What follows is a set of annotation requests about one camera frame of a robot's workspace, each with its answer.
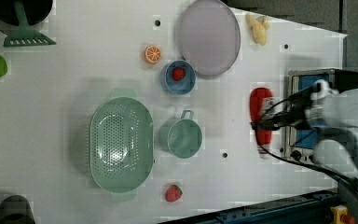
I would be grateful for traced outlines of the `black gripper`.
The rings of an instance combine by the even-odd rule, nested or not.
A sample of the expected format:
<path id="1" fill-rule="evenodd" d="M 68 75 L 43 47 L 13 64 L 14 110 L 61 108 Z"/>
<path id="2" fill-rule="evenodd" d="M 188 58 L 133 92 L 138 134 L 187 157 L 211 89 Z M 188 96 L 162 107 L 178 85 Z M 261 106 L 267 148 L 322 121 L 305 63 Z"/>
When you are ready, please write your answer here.
<path id="1" fill-rule="evenodd" d="M 308 87 L 296 93 L 289 95 L 287 100 L 287 109 L 283 115 L 283 123 L 292 126 L 297 130 L 309 130 L 310 125 L 306 117 L 306 110 L 310 109 L 310 95 L 313 92 L 312 87 Z M 281 128 L 280 119 L 258 119 L 251 122 L 253 130 L 277 131 Z"/>

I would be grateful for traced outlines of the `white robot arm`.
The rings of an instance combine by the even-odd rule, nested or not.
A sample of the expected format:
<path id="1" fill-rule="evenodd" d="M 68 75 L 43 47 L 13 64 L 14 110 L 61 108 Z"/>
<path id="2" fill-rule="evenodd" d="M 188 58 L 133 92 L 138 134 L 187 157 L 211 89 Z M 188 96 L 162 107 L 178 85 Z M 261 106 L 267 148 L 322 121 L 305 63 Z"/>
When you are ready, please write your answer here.
<path id="1" fill-rule="evenodd" d="M 259 87 L 250 93 L 249 110 L 261 157 L 271 153 L 274 131 L 310 130 L 317 134 L 310 162 L 286 162 L 328 175 L 358 202 L 358 89 L 340 92 L 319 79 L 281 100 Z M 358 223 L 358 210 L 353 216 Z"/>

